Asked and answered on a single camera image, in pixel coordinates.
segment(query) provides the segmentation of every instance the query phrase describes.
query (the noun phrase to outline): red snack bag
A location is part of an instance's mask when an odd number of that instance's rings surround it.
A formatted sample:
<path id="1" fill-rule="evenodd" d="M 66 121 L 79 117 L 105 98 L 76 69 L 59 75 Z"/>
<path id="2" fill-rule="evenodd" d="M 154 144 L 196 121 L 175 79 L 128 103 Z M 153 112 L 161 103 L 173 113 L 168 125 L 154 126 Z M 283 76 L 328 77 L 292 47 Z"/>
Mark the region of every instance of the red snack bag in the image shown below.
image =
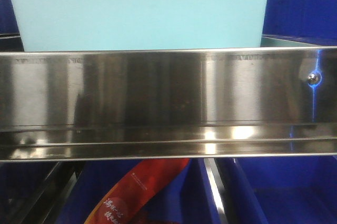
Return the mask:
<path id="1" fill-rule="evenodd" d="M 84 224 L 127 224 L 188 162 L 188 158 L 141 161 L 103 197 Z"/>

